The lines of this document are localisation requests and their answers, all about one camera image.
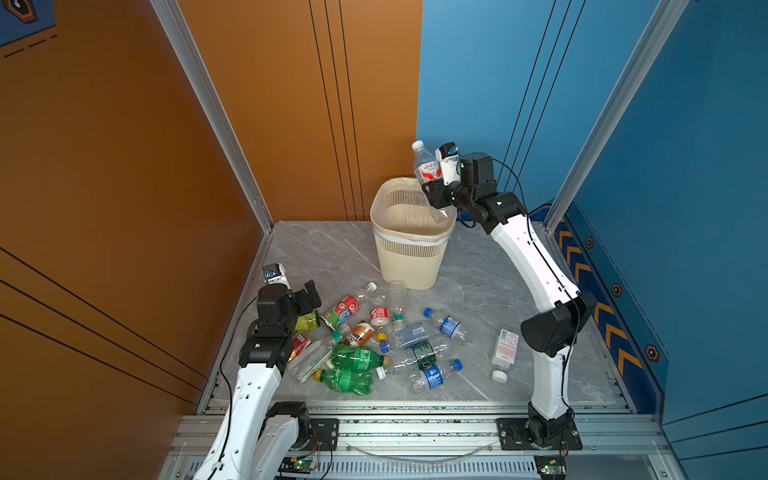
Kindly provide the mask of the red label water bottle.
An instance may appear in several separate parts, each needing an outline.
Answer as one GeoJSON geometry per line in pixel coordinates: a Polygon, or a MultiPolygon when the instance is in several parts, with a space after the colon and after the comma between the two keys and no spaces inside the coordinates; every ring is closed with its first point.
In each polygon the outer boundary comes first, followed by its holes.
{"type": "Polygon", "coordinates": [[[440,164],[436,157],[430,153],[421,140],[412,143],[414,152],[414,175],[422,185],[428,181],[442,181],[440,164]]]}

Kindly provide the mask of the red strawberry label bottle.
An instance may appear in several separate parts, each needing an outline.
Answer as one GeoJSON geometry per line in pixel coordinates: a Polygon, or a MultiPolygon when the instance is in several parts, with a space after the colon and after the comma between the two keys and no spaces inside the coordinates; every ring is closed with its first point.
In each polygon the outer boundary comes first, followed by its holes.
{"type": "Polygon", "coordinates": [[[367,282],[362,285],[353,293],[346,295],[333,305],[328,312],[323,314],[321,316],[323,324],[335,330],[339,325],[356,315],[361,309],[361,304],[366,300],[370,300],[378,290],[378,285],[375,282],[367,282]]]}

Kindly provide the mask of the small red label clear bottle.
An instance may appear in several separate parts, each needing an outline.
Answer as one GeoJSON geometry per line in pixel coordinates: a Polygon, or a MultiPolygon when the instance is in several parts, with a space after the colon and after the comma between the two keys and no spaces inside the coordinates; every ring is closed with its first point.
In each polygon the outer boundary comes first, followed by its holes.
{"type": "Polygon", "coordinates": [[[376,329],[385,327],[391,320],[387,294],[386,288],[379,288],[371,297],[369,323],[376,329]]]}

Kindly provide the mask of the clear bottle green cap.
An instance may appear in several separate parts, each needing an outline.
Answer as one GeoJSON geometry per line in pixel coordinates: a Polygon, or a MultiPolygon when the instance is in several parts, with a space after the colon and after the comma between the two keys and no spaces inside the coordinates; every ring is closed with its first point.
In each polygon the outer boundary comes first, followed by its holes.
{"type": "Polygon", "coordinates": [[[406,288],[403,281],[395,280],[388,288],[389,314],[394,332],[404,327],[404,310],[406,303],[406,288]]]}

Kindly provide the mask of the white square bottle pink label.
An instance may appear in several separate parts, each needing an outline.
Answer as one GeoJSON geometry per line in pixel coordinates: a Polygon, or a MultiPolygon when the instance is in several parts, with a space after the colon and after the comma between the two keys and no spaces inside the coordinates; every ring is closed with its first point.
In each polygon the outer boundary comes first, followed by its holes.
{"type": "Polygon", "coordinates": [[[507,329],[500,330],[491,355],[491,378],[495,382],[505,384],[508,381],[508,372],[515,363],[518,343],[518,334],[507,329]]]}

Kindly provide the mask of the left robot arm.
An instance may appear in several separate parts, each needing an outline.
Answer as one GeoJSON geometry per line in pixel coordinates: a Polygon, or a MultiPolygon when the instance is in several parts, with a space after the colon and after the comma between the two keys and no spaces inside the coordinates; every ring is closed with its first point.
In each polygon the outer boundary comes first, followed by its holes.
{"type": "Polygon", "coordinates": [[[321,305],[312,280],[298,291],[285,280],[259,290],[257,319],[240,349],[236,383],[228,386],[230,406],[196,479],[273,479],[294,445],[308,439],[306,404],[272,398],[294,350],[298,318],[321,305]]]}

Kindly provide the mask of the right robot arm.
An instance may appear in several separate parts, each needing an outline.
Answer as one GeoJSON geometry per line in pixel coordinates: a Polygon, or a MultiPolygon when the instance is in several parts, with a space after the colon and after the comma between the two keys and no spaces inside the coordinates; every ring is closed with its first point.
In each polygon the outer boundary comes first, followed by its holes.
{"type": "Polygon", "coordinates": [[[498,191],[495,163],[485,153],[440,156],[416,161],[414,173],[429,204],[469,213],[508,255],[528,287],[538,313],[520,327],[534,352],[534,390],[523,436],[541,449],[561,447],[576,431],[569,400],[572,352],[597,301],[593,294],[581,292],[554,260],[522,198],[498,191]]]}

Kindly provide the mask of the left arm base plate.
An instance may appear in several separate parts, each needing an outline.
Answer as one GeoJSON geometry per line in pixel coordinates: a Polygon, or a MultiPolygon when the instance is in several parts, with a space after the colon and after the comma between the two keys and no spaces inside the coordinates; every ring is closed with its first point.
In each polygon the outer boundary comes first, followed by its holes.
{"type": "Polygon", "coordinates": [[[287,454],[294,451],[313,450],[320,441],[326,450],[334,451],[338,443],[340,421],[338,418],[298,417],[280,414],[269,417],[256,444],[256,453],[287,454]]]}

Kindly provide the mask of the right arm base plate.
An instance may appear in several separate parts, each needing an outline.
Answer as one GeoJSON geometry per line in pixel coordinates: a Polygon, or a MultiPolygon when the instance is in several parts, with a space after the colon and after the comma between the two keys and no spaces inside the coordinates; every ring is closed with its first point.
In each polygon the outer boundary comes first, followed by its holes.
{"type": "Polygon", "coordinates": [[[528,418],[499,418],[496,427],[504,451],[580,451],[583,443],[575,422],[541,422],[528,418]]]}

